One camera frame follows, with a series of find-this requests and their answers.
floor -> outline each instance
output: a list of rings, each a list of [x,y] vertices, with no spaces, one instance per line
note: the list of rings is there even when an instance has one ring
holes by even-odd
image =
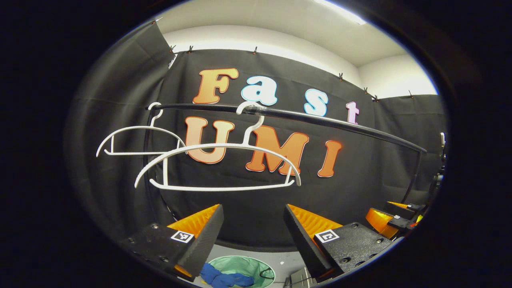
[[[272,267],[275,271],[275,281],[268,288],[283,288],[286,277],[306,266],[299,252],[262,253],[226,248],[219,245],[214,245],[206,262],[210,262],[217,257],[230,255],[252,257]],[[196,277],[194,282],[189,283],[199,287],[211,288],[210,285],[202,281],[201,277]]]

ceiling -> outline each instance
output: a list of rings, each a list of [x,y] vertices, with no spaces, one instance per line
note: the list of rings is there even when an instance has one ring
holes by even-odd
[[[359,25],[314,0],[191,0],[157,18],[162,33],[209,25],[270,29],[319,45],[356,67],[407,52],[370,24]]]

blue cloth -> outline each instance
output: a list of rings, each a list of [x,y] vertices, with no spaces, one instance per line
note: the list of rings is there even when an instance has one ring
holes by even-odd
[[[223,274],[211,264],[205,263],[201,270],[201,278],[213,288],[228,288],[233,285],[248,287],[254,285],[254,278],[240,273]]]

white clothes hanger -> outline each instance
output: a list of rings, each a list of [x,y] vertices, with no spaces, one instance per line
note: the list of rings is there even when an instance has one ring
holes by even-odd
[[[238,106],[237,114],[238,115],[242,114],[242,111],[246,107],[248,107],[248,106],[263,107],[263,106],[259,105],[256,102],[246,101],[246,102],[243,102],[242,104],[240,104]],[[288,160],[285,156],[283,156],[281,154],[278,154],[278,153],[276,153],[274,151],[249,145],[249,136],[250,136],[251,132],[256,130],[257,128],[259,128],[263,124],[264,119],[265,119],[264,116],[260,116],[258,122],[255,125],[250,126],[249,128],[247,128],[247,130],[245,130],[244,140],[243,140],[243,142],[241,144],[235,144],[235,143],[210,143],[210,144],[190,145],[190,146],[186,146],[186,147],[176,148],[174,150],[171,150],[171,151],[169,151],[169,152],[167,152],[165,154],[162,154],[162,155],[158,156],[153,161],[149,162],[139,172],[139,175],[137,176],[137,179],[135,180],[135,188],[137,187],[137,185],[138,185],[141,177],[144,175],[144,173],[147,170],[149,170],[149,168],[153,167],[154,165],[156,165],[158,162],[160,162],[162,160],[163,160],[163,184],[157,183],[154,179],[150,179],[150,183],[153,184],[153,186],[155,186],[157,188],[160,188],[160,189],[164,189],[164,190],[211,191],[211,192],[213,192],[213,191],[247,191],[247,190],[259,190],[259,189],[287,187],[287,186],[290,186],[290,185],[292,185],[294,183],[294,180],[289,181],[292,169],[293,169],[293,171],[295,173],[295,180],[296,180],[297,186],[300,186],[301,185],[301,177],[298,174],[297,168],[295,167],[295,165],[290,160]],[[284,184],[273,184],[273,185],[264,185],[264,186],[248,186],[248,187],[186,187],[186,186],[173,186],[173,185],[169,185],[168,184],[167,159],[169,157],[171,157],[173,155],[176,155],[176,154],[179,154],[179,153],[183,153],[183,152],[189,151],[189,150],[203,149],[203,148],[216,148],[216,147],[220,147],[220,148],[226,147],[226,148],[237,148],[237,149],[245,149],[245,150],[262,151],[262,152],[265,152],[265,153],[268,153],[268,154],[272,154],[274,156],[277,156],[277,157],[281,158],[285,163],[288,163],[290,165],[290,168],[288,169],[288,174],[286,174],[286,180],[285,180]]]
[[[155,105],[161,105],[161,104],[159,102],[153,102],[147,109],[151,110],[151,108]],[[163,114],[163,110],[160,110],[160,113],[158,113],[158,115],[156,115],[155,117],[153,117],[151,119],[151,124],[149,126],[130,126],[130,127],[121,128],[119,130],[112,132],[99,145],[98,150],[96,151],[96,157],[99,156],[99,151],[101,150],[101,147],[103,147],[103,145],[105,145],[105,143],[109,139],[110,139],[110,151],[108,151],[107,149],[104,149],[105,153],[107,153],[108,155],[160,155],[160,154],[164,154],[167,152],[167,151],[165,151],[165,152],[114,152],[114,135],[116,135],[117,133],[122,132],[122,131],[134,130],[134,129],[150,129],[150,130],[162,131],[162,132],[170,134],[178,139],[178,145],[176,146],[176,148],[180,148],[180,143],[183,146],[185,146],[185,143],[183,142],[183,140],[181,140],[181,138],[178,135],[174,134],[171,131],[167,131],[166,129],[154,127],[155,120],[160,118],[160,116],[162,116],[162,114]]]

black backdrop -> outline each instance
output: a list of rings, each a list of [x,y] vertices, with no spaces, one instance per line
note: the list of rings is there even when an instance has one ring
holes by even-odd
[[[6,186],[4,211],[12,219],[7,221],[12,232],[6,233],[7,286],[177,285],[134,261],[90,220],[73,193],[59,147],[63,111],[91,64],[126,31],[174,3],[123,1],[122,13],[117,1],[7,7],[4,61],[10,72],[4,87],[19,95],[9,99],[7,112],[13,119],[30,113],[5,128],[17,139],[26,139],[31,128],[29,140],[7,141],[14,151],[8,159],[16,156],[14,179],[22,180]],[[497,219],[508,216],[499,207],[510,187],[508,142],[507,130],[494,124],[509,119],[503,96],[507,38],[488,23],[508,24],[506,2],[344,3],[422,60],[446,96],[453,129],[450,168],[430,217],[396,251],[340,284],[374,287],[397,279],[423,286],[503,284],[507,266],[497,256],[503,255],[498,244],[505,233]],[[483,97],[493,104],[492,113],[482,109]],[[39,153],[27,153],[34,149]],[[36,164],[37,172],[27,163]]]
[[[389,98],[372,102],[369,94],[338,77],[300,62],[249,51],[198,50],[181,52],[173,59],[156,25],[148,24],[126,36],[98,62],[77,93],[66,125],[65,154],[79,198],[95,215],[96,221],[114,238],[122,239],[144,225],[157,221],[171,223],[166,205],[178,218],[186,217],[216,203],[224,206],[226,220],[219,242],[227,246],[260,251],[295,250],[282,218],[283,207],[290,203],[313,211],[341,224],[365,223],[370,207],[380,208],[387,200],[401,201],[411,179],[416,152],[396,145],[333,128],[267,117],[264,125],[275,128],[283,145],[294,132],[308,135],[301,162],[303,185],[242,192],[158,191],[150,187],[151,203],[143,183],[133,188],[142,168],[142,158],[107,156],[95,158],[97,146],[112,131],[133,125],[145,125],[150,103],[191,103],[201,85],[200,71],[236,68],[239,76],[230,79],[229,88],[219,94],[219,104],[238,105],[244,101],[240,91],[251,76],[268,76],[277,83],[278,101],[272,108],[304,112],[304,93],[311,88],[329,97],[327,114],[347,120],[345,105],[355,101],[359,125],[377,128],[429,150],[421,165],[409,201],[424,203],[430,181],[439,169],[439,132],[446,132],[444,112],[437,95]],[[202,111],[165,110],[155,126],[175,132],[185,140],[185,118],[203,117],[201,143],[215,141],[215,120],[232,122],[229,142],[241,143],[243,132],[257,117]],[[142,151],[145,131],[116,135],[117,151]],[[334,176],[320,178],[327,140],[342,144],[334,167]],[[154,132],[151,150],[168,151],[176,140]],[[249,143],[255,143],[251,135]],[[169,177],[182,186],[259,186],[282,182],[278,172],[250,172],[245,169],[252,153],[228,149],[216,164],[199,163],[185,154],[170,159]],[[161,166],[157,166],[157,181]],[[153,216],[151,206],[155,209]]]

